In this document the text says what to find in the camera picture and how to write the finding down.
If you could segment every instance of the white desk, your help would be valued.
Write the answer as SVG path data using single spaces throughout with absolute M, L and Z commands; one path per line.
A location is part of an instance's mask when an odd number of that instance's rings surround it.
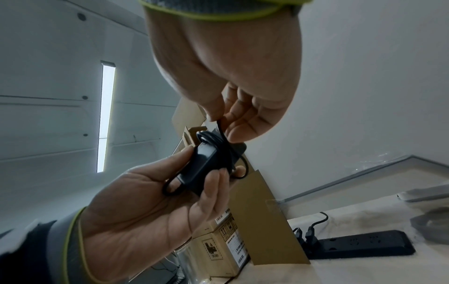
M 426 241 L 410 225 L 410 218 L 448 206 L 449 198 L 408 204 L 396 196 L 327 211 L 329 220 L 315 226 L 319 239 L 386 230 L 404 231 L 416 253 L 412 256 L 316 260 L 311 265 L 261 265 L 251 262 L 232 284 L 445 284 L 449 283 L 449 246 Z M 322 219 L 314 214 L 289 220 L 303 232 Z M 224 283 L 223 279 L 214 279 Z

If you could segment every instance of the hand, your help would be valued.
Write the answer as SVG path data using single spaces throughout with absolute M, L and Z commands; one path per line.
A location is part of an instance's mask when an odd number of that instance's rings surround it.
M 117 281 L 141 272 L 185 243 L 203 222 L 225 211 L 230 188 L 226 169 L 206 176 L 199 199 L 187 191 L 174 197 L 162 194 L 162 185 L 187 164 L 192 153 L 193 147 L 188 147 L 128 170 L 82 212 L 86 261 L 97 279 Z M 243 175 L 244 168 L 234 174 Z M 175 181 L 169 190 L 179 185 Z
M 224 115 L 230 142 L 251 140 L 281 120 L 301 71 L 299 20 L 289 9 L 240 22 L 197 21 L 151 9 L 145 14 L 161 73 L 209 120 Z

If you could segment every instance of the power adapter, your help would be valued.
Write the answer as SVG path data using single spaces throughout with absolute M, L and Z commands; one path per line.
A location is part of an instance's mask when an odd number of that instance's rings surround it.
M 168 180 L 162 187 L 162 193 L 166 196 L 173 196 L 190 190 L 200 196 L 204 190 L 204 180 L 207 174 L 212 170 L 226 168 L 229 175 L 235 170 L 235 163 L 242 159 L 246 171 L 242 177 L 233 177 L 242 179 L 248 175 L 248 163 L 242 157 L 246 150 L 245 143 L 231 144 L 220 128 L 220 122 L 217 123 L 218 131 L 201 131 L 196 136 L 201 144 L 195 147 L 190 162 L 178 173 L 177 178 L 181 185 L 173 192 L 168 192 L 168 185 L 174 179 Z

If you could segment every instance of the outlet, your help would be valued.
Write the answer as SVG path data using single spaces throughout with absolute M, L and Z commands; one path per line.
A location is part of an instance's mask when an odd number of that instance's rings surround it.
M 384 231 L 319 240 L 309 259 L 412 255 L 415 249 L 401 231 Z

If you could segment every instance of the fluorescent light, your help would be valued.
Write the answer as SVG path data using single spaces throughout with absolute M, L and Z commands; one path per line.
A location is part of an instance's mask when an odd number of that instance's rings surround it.
M 97 173 L 104 171 L 106 160 L 106 148 L 108 146 L 109 120 L 111 118 L 112 92 L 114 90 L 114 78 L 116 66 L 114 63 L 101 62 L 103 64 L 103 77 L 101 80 L 101 107 L 100 107 L 100 131 L 98 136 Z
M 107 145 L 108 145 L 107 138 L 98 139 L 97 173 L 101 173 L 104 170 L 104 161 L 106 159 Z
M 103 65 L 103 80 L 101 82 L 101 109 L 100 109 L 100 136 L 107 138 L 109 130 L 109 118 L 111 117 L 112 90 L 116 68 Z

